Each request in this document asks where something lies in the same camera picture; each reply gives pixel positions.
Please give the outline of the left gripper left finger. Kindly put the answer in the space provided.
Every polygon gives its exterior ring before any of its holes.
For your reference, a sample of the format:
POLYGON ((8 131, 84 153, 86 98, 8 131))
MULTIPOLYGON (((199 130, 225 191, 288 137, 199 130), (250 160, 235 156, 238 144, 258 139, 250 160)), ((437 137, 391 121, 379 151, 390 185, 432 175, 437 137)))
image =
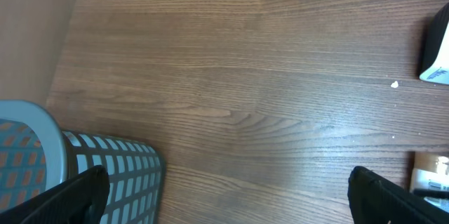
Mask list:
POLYGON ((8 224, 99 223, 109 196, 106 168, 97 165, 1 214, 8 224))

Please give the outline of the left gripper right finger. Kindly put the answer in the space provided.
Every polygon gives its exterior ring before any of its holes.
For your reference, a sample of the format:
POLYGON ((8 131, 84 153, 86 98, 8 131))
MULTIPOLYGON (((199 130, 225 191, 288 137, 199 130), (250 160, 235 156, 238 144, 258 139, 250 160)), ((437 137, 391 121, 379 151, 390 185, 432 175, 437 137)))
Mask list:
POLYGON ((363 166, 351 172, 347 195, 355 224, 448 224, 448 212, 424 200, 447 199, 447 191, 407 192, 363 166))

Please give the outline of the white tube with gold cap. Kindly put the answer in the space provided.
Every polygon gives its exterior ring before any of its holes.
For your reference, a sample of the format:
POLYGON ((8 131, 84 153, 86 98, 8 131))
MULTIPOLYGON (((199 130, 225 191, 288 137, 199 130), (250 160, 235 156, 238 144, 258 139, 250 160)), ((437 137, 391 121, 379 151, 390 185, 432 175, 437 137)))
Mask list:
POLYGON ((410 192, 448 212, 448 157, 416 152, 410 192))

